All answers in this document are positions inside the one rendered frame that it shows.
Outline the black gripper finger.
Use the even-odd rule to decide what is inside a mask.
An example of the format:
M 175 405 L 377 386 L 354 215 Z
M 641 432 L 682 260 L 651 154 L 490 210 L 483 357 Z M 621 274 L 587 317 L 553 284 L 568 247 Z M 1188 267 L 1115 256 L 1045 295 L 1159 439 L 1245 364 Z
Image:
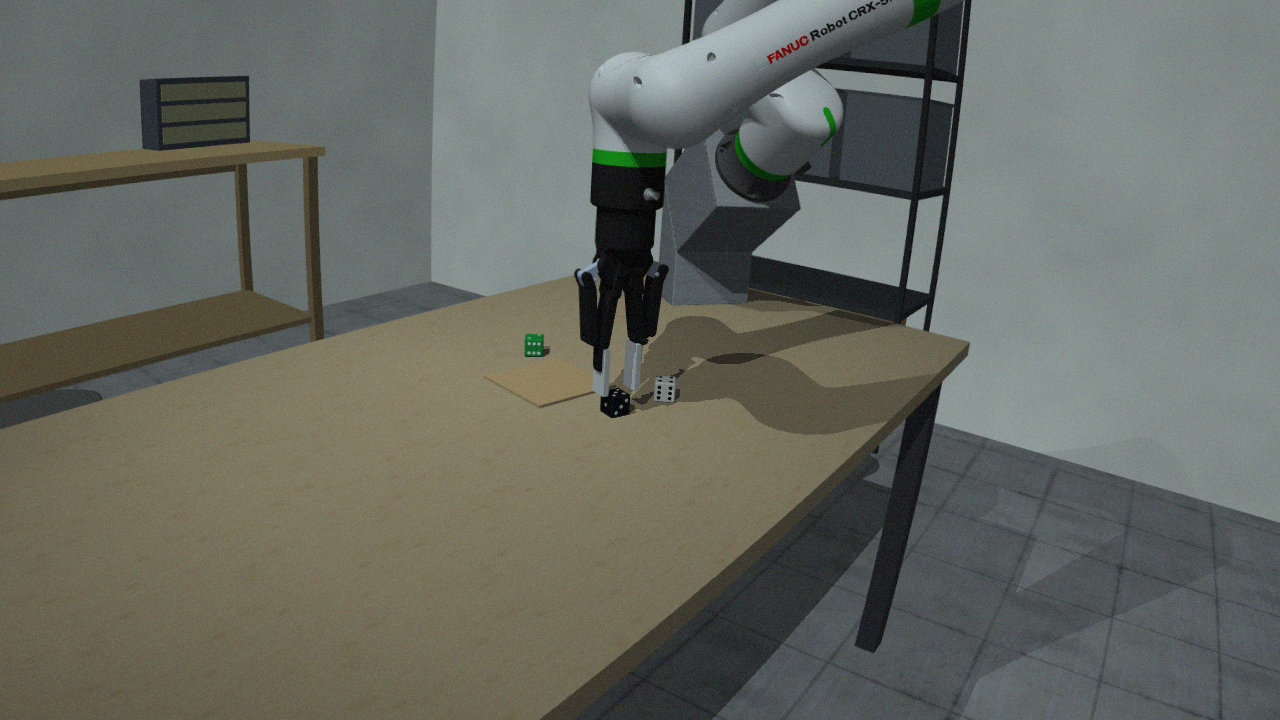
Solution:
M 653 261 L 643 281 L 643 264 L 634 264 L 634 290 L 625 288 L 625 307 L 628 338 L 625 347 L 623 386 L 637 391 L 643 361 L 643 345 L 657 334 L 663 282 L 669 266 Z M 653 279 L 654 278 L 654 279 Z
M 598 263 L 599 258 L 596 259 Z M 580 338 L 594 347 L 593 351 L 593 391 L 602 397 L 609 395 L 611 374 L 611 334 L 614 313 L 621 297 L 627 266 L 618 265 L 614 272 L 613 288 L 600 281 L 600 299 L 596 309 L 596 263 L 576 269 L 573 275 L 579 284 Z

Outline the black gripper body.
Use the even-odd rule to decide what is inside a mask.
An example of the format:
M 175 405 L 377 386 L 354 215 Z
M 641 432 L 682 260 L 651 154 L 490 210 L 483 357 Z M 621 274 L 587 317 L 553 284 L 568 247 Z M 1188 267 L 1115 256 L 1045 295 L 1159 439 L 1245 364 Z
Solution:
M 634 290 L 635 263 L 643 264 L 646 275 L 653 263 L 655 220 L 657 210 L 611 211 L 596 208 L 596 254 L 593 263 L 599 258 L 598 275 L 605 287 L 613 288 L 614 272 L 620 264 L 627 266 L 623 290 Z

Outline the tan square mat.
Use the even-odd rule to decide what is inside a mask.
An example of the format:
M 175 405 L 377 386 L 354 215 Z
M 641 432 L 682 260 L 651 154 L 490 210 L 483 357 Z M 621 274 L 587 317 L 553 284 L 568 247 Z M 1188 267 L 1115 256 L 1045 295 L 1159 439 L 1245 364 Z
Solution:
M 591 373 L 558 357 L 486 374 L 484 378 L 536 407 L 596 393 L 593 391 Z

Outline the white die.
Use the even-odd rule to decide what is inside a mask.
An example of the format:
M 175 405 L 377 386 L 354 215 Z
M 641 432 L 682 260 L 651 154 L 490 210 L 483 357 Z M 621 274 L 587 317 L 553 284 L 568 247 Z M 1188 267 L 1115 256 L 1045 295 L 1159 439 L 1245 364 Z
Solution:
M 654 401 L 675 404 L 676 377 L 657 375 L 654 386 Z

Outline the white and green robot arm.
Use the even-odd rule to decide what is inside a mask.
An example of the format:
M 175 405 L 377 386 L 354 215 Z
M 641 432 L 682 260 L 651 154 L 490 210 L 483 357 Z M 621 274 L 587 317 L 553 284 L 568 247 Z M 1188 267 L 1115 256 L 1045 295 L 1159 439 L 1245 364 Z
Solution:
M 844 120 L 837 91 L 815 67 L 963 1 L 724 0 L 701 38 L 654 56 L 612 56 L 589 87 L 590 202 L 663 208 L 667 149 L 701 143 L 744 110 L 716 149 L 716 168 L 740 197 L 777 199 Z

